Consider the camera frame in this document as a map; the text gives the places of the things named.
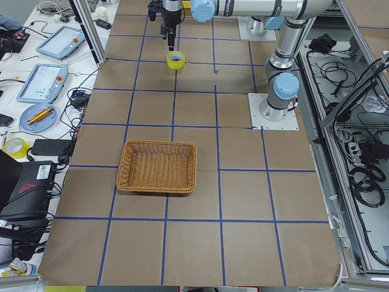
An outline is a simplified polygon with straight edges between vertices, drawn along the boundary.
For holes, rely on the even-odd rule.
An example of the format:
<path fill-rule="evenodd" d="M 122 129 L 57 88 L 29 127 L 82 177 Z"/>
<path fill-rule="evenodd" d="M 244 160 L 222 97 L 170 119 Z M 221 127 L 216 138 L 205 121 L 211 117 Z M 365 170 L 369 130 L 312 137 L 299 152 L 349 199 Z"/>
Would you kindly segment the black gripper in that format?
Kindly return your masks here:
<path fill-rule="evenodd" d="M 162 19 L 161 35 L 167 36 L 168 50 L 174 51 L 176 39 L 176 26 L 181 22 L 182 1 L 181 0 L 162 0 Z"/>

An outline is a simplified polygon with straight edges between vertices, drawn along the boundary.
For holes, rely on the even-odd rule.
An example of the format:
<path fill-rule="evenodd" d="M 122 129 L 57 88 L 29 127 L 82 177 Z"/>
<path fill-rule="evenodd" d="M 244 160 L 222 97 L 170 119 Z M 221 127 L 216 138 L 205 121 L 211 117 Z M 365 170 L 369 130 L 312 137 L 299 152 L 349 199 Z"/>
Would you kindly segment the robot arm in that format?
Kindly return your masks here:
<path fill-rule="evenodd" d="M 283 22 L 283 16 L 251 16 L 246 29 L 252 35 L 262 35 L 268 30 L 279 29 Z"/>
<path fill-rule="evenodd" d="M 190 10 L 199 23 L 214 16 L 248 16 L 250 24 L 280 31 L 275 50 L 265 62 L 269 93 L 259 106 L 263 118 L 279 122 L 300 88 L 298 78 L 290 72 L 297 52 L 315 18 L 329 6 L 330 1 L 191 1 Z"/>

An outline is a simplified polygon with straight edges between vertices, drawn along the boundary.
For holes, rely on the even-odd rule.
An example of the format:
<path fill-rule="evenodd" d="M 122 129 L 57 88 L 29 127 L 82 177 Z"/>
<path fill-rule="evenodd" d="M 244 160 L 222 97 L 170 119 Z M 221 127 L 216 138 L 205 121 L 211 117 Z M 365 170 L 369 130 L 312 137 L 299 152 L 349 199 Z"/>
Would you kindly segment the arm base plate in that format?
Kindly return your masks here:
<path fill-rule="evenodd" d="M 298 131 L 298 121 L 289 102 L 286 109 L 274 109 L 267 102 L 268 94 L 248 93 L 253 130 Z"/>
<path fill-rule="evenodd" d="M 275 17 L 241 16 L 238 18 L 241 41 L 276 42 Z"/>

